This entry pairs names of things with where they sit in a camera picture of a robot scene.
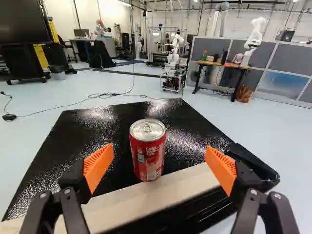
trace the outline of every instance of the soda can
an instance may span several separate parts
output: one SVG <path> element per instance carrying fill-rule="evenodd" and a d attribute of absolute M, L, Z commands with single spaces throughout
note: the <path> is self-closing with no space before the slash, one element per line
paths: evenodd
<path fill-rule="evenodd" d="M 164 165 L 165 125 L 153 118 L 140 119 L 131 125 L 129 139 L 136 176 L 142 181 L 159 178 Z"/>

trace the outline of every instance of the orange robot part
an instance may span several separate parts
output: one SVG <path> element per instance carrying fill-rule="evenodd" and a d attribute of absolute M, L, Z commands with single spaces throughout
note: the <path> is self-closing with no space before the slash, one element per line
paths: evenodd
<path fill-rule="evenodd" d="M 205 161 L 228 196 L 237 177 L 235 160 L 220 151 L 207 146 Z"/>
<path fill-rule="evenodd" d="M 91 194 L 93 194 L 113 159 L 112 144 L 105 145 L 84 159 L 82 173 L 86 178 Z"/>

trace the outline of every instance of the pull tab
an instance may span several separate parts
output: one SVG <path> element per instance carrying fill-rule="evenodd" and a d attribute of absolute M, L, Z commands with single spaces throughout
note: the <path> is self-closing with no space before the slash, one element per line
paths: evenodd
<path fill-rule="evenodd" d="M 149 123 L 143 123 L 140 125 L 140 129 L 144 133 L 150 133 L 152 131 L 152 125 Z"/>

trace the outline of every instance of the white robotic arm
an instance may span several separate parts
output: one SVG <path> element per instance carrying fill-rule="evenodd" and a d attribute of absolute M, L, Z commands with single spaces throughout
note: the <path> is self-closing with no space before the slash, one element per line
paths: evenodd
<path fill-rule="evenodd" d="M 97 26 L 96 30 L 94 31 L 94 34 L 97 36 L 96 40 L 101 40 L 101 37 L 104 36 L 104 32 L 111 32 L 111 28 L 106 28 L 102 22 L 102 20 L 97 20 Z"/>
<path fill-rule="evenodd" d="M 178 29 L 176 34 L 173 36 L 172 44 L 166 44 L 173 47 L 172 54 L 168 55 L 168 63 L 178 63 L 180 56 L 178 55 L 180 43 L 184 43 L 184 38 L 180 36 L 180 30 Z"/>
<path fill-rule="evenodd" d="M 244 57 L 242 60 L 242 63 L 240 64 L 243 67 L 248 67 L 249 59 L 252 55 L 252 53 L 256 50 L 256 48 L 261 44 L 262 42 L 262 35 L 260 33 L 261 28 L 266 24 L 266 20 L 263 17 L 259 17 L 256 19 L 253 19 L 250 22 L 254 28 L 252 30 L 252 33 L 250 34 L 249 38 L 244 44 L 244 47 L 246 49 L 250 49 L 249 51 L 246 51 L 244 53 Z"/>

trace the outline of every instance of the black textured mat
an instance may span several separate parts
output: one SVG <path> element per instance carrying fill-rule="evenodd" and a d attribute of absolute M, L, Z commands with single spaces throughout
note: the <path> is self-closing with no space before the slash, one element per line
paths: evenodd
<path fill-rule="evenodd" d="M 110 142 L 115 158 L 94 195 L 140 183 L 132 166 L 129 127 L 142 118 L 159 119 L 167 128 L 163 175 L 204 162 L 206 145 L 223 151 L 232 142 L 180 98 L 63 111 L 26 172 L 4 220 L 24 216 L 37 192 L 57 192 L 57 179 L 75 160 Z"/>

